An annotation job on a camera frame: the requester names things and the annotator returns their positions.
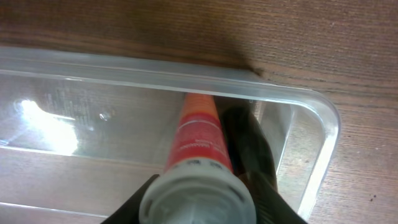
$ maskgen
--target brown object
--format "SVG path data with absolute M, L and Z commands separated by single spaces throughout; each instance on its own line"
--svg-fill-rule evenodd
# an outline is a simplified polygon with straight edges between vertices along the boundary
M 326 94 L 343 130 L 310 223 L 395 223 L 397 12 L 390 0 L 15 0 L 0 3 L 0 43 L 251 68 Z

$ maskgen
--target clear plastic container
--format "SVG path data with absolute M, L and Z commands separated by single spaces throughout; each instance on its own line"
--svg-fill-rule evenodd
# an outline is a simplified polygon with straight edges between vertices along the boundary
M 308 219 L 341 126 L 321 94 L 245 70 L 0 47 L 0 222 L 104 220 L 162 172 L 185 92 L 252 103 L 279 192 Z

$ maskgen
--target wood grain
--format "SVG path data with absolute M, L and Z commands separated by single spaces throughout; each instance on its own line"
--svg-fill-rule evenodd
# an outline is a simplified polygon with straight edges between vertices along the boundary
M 310 223 L 395 223 L 397 12 L 394 0 L 15 0 L 0 2 L 0 43 L 250 68 L 320 91 L 343 131 Z

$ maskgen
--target white cap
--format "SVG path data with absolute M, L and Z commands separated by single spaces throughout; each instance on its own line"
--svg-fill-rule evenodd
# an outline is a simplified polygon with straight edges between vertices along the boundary
M 142 199 L 141 224 L 255 224 L 246 186 L 230 171 L 183 166 L 155 180 Z

